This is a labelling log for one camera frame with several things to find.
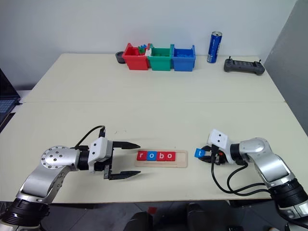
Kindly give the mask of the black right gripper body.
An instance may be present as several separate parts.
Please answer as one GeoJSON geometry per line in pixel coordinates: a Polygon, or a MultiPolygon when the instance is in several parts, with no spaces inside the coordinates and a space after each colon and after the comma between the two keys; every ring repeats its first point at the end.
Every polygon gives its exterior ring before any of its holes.
{"type": "Polygon", "coordinates": [[[211,164],[214,165],[221,165],[221,164],[225,164],[227,163],[227,158],[225,153],[220,150],[219,147],[217,147],[216,145],[211,145],[210,148],[210,152],[211,152],[211,164]]]}

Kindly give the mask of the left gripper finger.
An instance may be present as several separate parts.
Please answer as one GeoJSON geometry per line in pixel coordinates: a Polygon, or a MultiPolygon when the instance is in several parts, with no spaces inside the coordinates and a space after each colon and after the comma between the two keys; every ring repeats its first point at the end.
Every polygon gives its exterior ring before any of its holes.
{"type": "Polygon", "coordinates": [[[140,171],[121,171],[120,173],[113,174],[111,173],[108,177],[109,180],[122,180],[133,177],[139,174],[140,171]]]}
{"type": "Polygon", "coordinates": [[[140,146],[127,141],[114,141],[113,148],[121,148],[124,150],[139,149],[140,146]]]}

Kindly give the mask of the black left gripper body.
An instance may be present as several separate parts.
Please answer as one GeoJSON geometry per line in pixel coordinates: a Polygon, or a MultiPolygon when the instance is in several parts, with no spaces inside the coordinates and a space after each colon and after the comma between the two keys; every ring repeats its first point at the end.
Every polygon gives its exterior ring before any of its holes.
{"type": "Polygon", "coordinates": [[[104,179],[108,179],[112,173],[113,150],[112,141],[102,141],[96,152],[98,156],[94,159],[94,170],[103,171],[104,179]]]}

